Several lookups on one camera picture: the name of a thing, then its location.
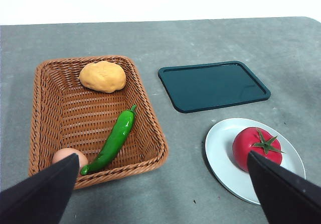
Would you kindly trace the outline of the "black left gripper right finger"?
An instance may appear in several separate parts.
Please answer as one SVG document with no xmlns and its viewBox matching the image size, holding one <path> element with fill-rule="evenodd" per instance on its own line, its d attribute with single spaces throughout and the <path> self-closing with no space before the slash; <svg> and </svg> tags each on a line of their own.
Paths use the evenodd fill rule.
<svg viewBox="0 0 321 224">
<path fill-rule="evenodd" d="M 320 187 L 251 151 L 250 178 L 269 223 L 320 223 Z"/>
</svg>

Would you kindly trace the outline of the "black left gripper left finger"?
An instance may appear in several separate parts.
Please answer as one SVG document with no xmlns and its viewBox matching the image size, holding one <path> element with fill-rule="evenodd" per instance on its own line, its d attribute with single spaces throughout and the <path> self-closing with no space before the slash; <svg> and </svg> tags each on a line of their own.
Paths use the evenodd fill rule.
<svg viewBox="0 0 321 224">
<path fill-rule="evenodd" d="M 76 154 L 1 192 L 1 223 L 59 223 L 79 171 Z"/>
</svg>

